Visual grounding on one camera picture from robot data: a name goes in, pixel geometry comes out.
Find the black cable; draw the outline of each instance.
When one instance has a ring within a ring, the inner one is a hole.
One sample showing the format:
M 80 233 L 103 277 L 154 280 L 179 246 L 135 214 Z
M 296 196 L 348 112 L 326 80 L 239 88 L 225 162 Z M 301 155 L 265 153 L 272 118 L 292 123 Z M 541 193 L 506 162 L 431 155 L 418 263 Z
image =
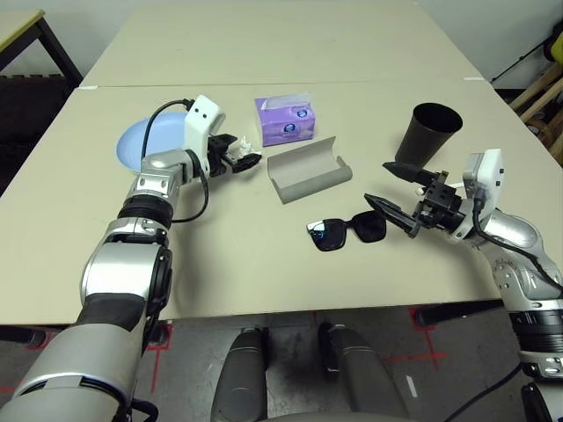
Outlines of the black cable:
M 549 284 L 550 286 L 558 289 L 561 293 L 563 293 L 563 286 L 561 286 L 557 281 L 553 280 L 549 276 L 549 274 L 545 271 L 545 269 L 539 263 L 539 260 L 537 259 L 536 255 L 534 255 L 533 253 L 529 253 L 529 252 L 527 252 L 523 249 L 520 249 L 517 246 L 513 246 L 512 244 L 507 244 L 505 242 L 502 242 L 500 239 L 495 238 L 493 236 L 490 236 L 485 231 L 483 231 L 483 229 L 479 225 L 479 215 L 481 214 L 481 210 L 485 206 L 485 201 L 482 198 L 480 198 L 479 196 L 482 196 L 483 194 L 484 194 L 484 192 L 482 192 L 481 190 L 478 190 L 477 193 L 475 194 L 475 197 L 473 198 L 473 216 L 472 216 L 473 218 L 472 219 L 473 219 L 473 228 L 475 229 L 477 234 L 479 236 L 483 237 L 484 239 L 486 239 L 487 241 L 489 241 L 492 244 L 496 244 L 497 246 L 500 246 L 501 248 L 508 249 L 509 251 L 512 251 L 512 252 L 516 252 L 516 253 L 522 255 L 523 257 L 529 259 L 530 262 L 537 269 L 537 272 L 540 273 L 540 275 L 544 278 L 545 282 L 547 284 Z
M 149 143 L 149 133 L 150 128 L 152 127 L 152 123 L 155 121 L 155 118 L 166 108 L 170 106 L 174 106 L 176 104 L 182 104 L 186 110 L 192 107 L 194 101 L 192 99 L 175 99 L 173 101 L 169 101 L 166 104 L 162 104 L 149 118 L 149 122 L 147 123 L 147 128 L 144 130 L 144 137 L 143 137 L 143 148 L 141 149 L 141 161 L 147 155 L 147 144 Z
M 145 156 L 147 155 L 147 145 L 149 143 L 149 134 L 150 134 L 150 128 L 152 127 L 152 123 L 154 122 L 155 118 L 166 108 L 170 107 L 170 106 L 174 106 L 176 104 L 182 104 L 186 110 L 189 111 L 190 108 L 192 108 L 192 105 L 194 104 L 194 101 L 192 99 L 175 99 L 173 101 L 169 101 L 165 104 L 162 104 L 149 118 L 149 121 L 147 123 L 147 127 L 144 131 L 144 137 L 143 137 L 143 147 L 141 149 L 141 162 L 143 162 L 143 159 L 145 158 Z M 192 215 L 191 217 L 187 217 L 187 218 L 179 218 L 177 220 L 172 220 L 172 222 L 192 222 L 193 220 L 195 220 L 196 218 L 200 217 L 205 210 L 208 207 L 209 204 L 209 185 L 208 185 L 208 180 L 205 177 L 205 171 L 201 168 L 201 162 L 200 159 L 197 157 L 197 155 L 190 149 L 186 150 L 186 153 L 190 156 L 190 158 L 192 159 L 192 162 L 194 163 L 194 175 L 195 177 L 199 177 L 201 179 L 201 184 L 203 185 L 203 205 L 201 206 L 201 209 L 194 215 Z
M 531 55 L 534 51 L 536 51 L 538 48 L 542 47 L 545 42 L 549 40 L 549 38 L 546 38 L 545 40 L 543 40 L 542 42 L 540 42 L 539 44 L 537 44 L 534 48 L 532 48 L 528 53 L 526 53 L 525 55 L 521 55 L 520 57 L 518 57 L 518 60 L 516 60 L 514 63 L 512 63 L 510 66 L 508 66 L 506 69 L 504 69 L 501 73 L 499 73 L 497 76 L 495 76 L 494 78 L 491 79 L 490 83 L 492 84 L 494 81 L 496 81 L 497 79 L 499 79 L 501 76 L 503 76 L 505 73 L 507 73 L 509 70 L 511 70 L 512 68 L 515 67 L 515 65 L 519 64 L 522 60 L 524 60 L 526 57 L 528 57 L 529 55 Z
M 158 408 L 151 402 L 134 398 L 131 400 L 131 409 L 135 409 L 147 415 L 148 417 L 144 422 L 156 422 L 158 419 Z
M 203 186 L 203 205 L 201 206 L 200 210 L 191 217 L 179 218 L 178 220 L 172 220 L 172 222 L 192 222 L 205 212 L 209 204 L 209 185 L 208 180 L 205 177 L 205 171 L 201 168 L 200 159 L 190 149 L 187 149 L 186 153 L 190 156 L 190 158 L 192 158 L 192 162 L 194 163 L 194 174 L 199 174 L 201 179 L 201 185 Z
M 496 389 L 502 387 L 504 384 L 509 382 L 512 378 L 514 378 L 520 372 L 521 369 L 522 369 L 522 364 L 519 363 L 518 365 L 516 365 L 516 367 L 512 371 L 510 371 L 510 373 L 508 375 L 506 375 L 504 378 L 502 378 L 496 384 L 493 384 L 491 387 L 484 389 L 483 391 L 478 393 L 474 398 L 469 400 L 467 403 L 465 403 L 463 406 L 459 407 L 456 411 L 454 411 L 451 415 L 449 415 L 443 422 L 451 422 L 452 420 L 457 418 L 464 411 L 469 409 L 473 404 L 477 403 L 481 398 L 483 398 L 484 396 L 486 396 L 489 393 L 492 393 Z
M 158 318 L 160 317 L 160 312 L 157 312 L 153 315 L 150 316 L 149 322 L 145 324 L 145 330 L 143 333 L 143 346 L 141 348 L 141 353 L 144 353 L 144 351 L 147 349 L 147 346 L 149 345 L 150 342 L 150 338 L 152 337 L 152 334 L 155 331 L 155 328 L 157 328 L 157 323 L 158 323 Z

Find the sunglasses lens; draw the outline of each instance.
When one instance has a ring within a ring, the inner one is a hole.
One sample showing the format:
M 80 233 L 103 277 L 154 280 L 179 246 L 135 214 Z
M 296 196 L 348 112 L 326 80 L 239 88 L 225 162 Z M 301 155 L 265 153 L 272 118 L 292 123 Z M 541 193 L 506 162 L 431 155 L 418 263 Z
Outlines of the sunglasses lens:
M 375 211 L 367 211 L 352 218 L 352 227 L 356 235 L 365 243 L 377 242 L 385 237 L 387 225 L 385 219 Z
M 307 225 L 315 245 L 323 252 L 335 251 L 346 241 L 346 224 L 342 220 L 323 220 Z

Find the black plastic cup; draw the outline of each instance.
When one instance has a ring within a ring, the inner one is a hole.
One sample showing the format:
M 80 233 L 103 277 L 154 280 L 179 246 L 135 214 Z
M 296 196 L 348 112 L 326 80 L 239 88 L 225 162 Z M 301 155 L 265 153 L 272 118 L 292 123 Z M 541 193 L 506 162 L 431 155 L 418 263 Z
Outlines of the black plastic cup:
M 445 105 L 418 104 L 398 147 L 395 161 L 424 167 L 428 160 L 463 126 L 459 114 Z

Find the tissue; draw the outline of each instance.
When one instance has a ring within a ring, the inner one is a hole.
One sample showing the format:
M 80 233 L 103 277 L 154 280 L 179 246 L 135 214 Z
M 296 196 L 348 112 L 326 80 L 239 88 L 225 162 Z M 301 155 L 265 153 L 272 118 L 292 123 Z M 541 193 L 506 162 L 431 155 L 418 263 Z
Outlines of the tissue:
M 262 146 L 312 139 L 315 114 L 308 93 L 254 99 Z

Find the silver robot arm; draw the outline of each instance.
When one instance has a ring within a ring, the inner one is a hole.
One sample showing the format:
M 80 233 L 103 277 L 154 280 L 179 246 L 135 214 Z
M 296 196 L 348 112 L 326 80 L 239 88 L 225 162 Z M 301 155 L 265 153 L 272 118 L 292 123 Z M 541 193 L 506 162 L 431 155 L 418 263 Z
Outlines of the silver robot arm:
M 384 198 L 366 194 L 383 218 L 415 237 L 438 228 L 453 243 L 479 250 L 491 266 L 504 308 L 520 343 L 523 372 L 534 382 L 522 388 L 529 421 L 563 417 L 563 285 L 561 272 L 546 255 L 537 229 L 496 208 L 505 169 L 501 151 L 473 154 L 464 172 L 466 198 L 445 184 L 448 173 L 432 173 L 410 164 L 387 163 L 395 176 L 424 186 L 424 198 L 412 216 Z
M 77 321 L 41 353 L 0 410 L 0 421 L 120 422 L 136 404 L 150 408 L 133 398 L 135 377 L 170 294 L 168 230 L 179 189 L 194 178 L 223 174 L 222 161 L 239 172 L 260 160 L 230 159 L 227 148 L 236 138 L 212 135 L 224 119 L 219 107 L 204 96 L 186 102 L 197 112 L 186 116 L 186 150 L 143 159 L 117 219 L 86 264 Z

